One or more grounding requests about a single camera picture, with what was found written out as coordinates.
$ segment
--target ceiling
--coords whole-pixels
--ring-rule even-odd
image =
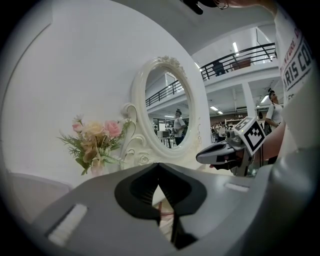
[[[274,90],[280,104],[283,104],[284,102],[283,83],[280,77],[273,77],[249,82],[249,87],[256,106],[260,105],[268,107],[271,104],[269,98],[261,103],[261,100],[264,98],[264,96],[268,94],[269,88],[272,88]],[[245,95],[241,84],[208,93],[206,96],[208,100],[208,108],[210,106],[214,106],[218,109],[218,111],[223,112],[224,115],[235,113],[235,108],[237,108],[238,112],[246,111]],[[182,111],[182,117],[189,116],[189,108],[186,100],[179,102],[178,104],[164,107],[163,109],[157,110],[148,115],[149,117],[153,118],[165,119],[167,117],[164,116],[174,116],[177,109],[180,109]],[[209,108],[209,113],[210,116],[220,115],[217,111],[214,111],[211,108]]]
[[[260,6],[220,10],[199,4],[197,15],[179,0],[113,0],[155,21],[193,55],[228,34],[273,24],[272,15]]]

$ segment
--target woman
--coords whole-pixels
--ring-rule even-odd
[[[226,124],[225,122],[222,122],[221,123],[221,126],[219,128],[219,137],[218,137],[218,142],[222,142],[226,139],[226,134],[227,134],[227,131],[226,131]]]
[[[277,95],[271,89],[269,91],[269,99],[271,100],[271,105],[266,114],[265,121],[271,126],[271,131],[274,131],[279,124],[282,122],[282,107],[279,105]]]

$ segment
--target white t-shirt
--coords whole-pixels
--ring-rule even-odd
[[[293,108],[290,106],[290,101],[296,97],[296,94],[304,84],[307,84],[311,88],[311,84],[316,85],[319,83],[315,78],[309,79],[310,74],[317,71],[317,63],[302,32],[279,5],[274,23],[276,28],[275,51],[277,53],[284,91],[284,109],[282,114],[290,112],[284,118],[284,121],[291,123],[292,126],[292,123],[295,122],[293,119],[297,119],[297,117],[294,113],[291,113],[291,109]],[[279,156],[287,155],[296,149],[297,145],[291,135],[289,125],[286,125]]]
[[[219,137],[226,137],[226,127],[220,127],[219,129]]]
[[[186,125],[186,124],[185,124],[185,122],[182,120],[182,118],[181,118],[181,117],[178,117],[178,118],[174,119],[173,129],[174,129],[174,130],[175,130],[175,129],[180,129],[182,126],[185,126],[185,125]],[[179,130],[178,133],[175,133],[175,134],[174,134],[174,137],[180,138],[180,137],[182,136],[182,132],[183,132],[182,129]]]
[[[274,121],[277,124],[280,124],[282,122],[282,116],[281,116],[281,112],[282,112],[282,106],[274,103],[274,104],[270,104],[269,106],[269,110],[266,113],[265,118],[268,118],[272,121]],[[273,125],[271,125],[271,130],[273,131],[276,127],[274,127]]]

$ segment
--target fluorescent light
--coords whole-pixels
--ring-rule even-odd
[[[268,95],[264,96],[263,100],[261,100],[261,103],[264,103],[268,97]]]
[[[197,63],[195,63],[196,64],[196,66],[198,67],[198,69],[200,69],[200,71],[202,71],[202,69],[199,67],[199,65],[197,64]]]
[[[234,42],[232,45],[233,45],[234,52],[237,53],[238,52],[238,47],[237,47],[236,42]]]

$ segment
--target black metal railing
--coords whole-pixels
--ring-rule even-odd
[[[207,65],[200,68],[202,79],[209,80],[210,77],[218,77],[234,70],[242,69],[256,64],[257,62],[272,62],[275,53],[275,44],[268,43],[248,49],[231,53],[222,58],[218,58]],[[179,80],[174,81],[165,88],[161,89],[151,97],[145,100],[146,107],[151,106],[155,102],[159,102],[161,99],[174,95],[183,90],[182,84]]]

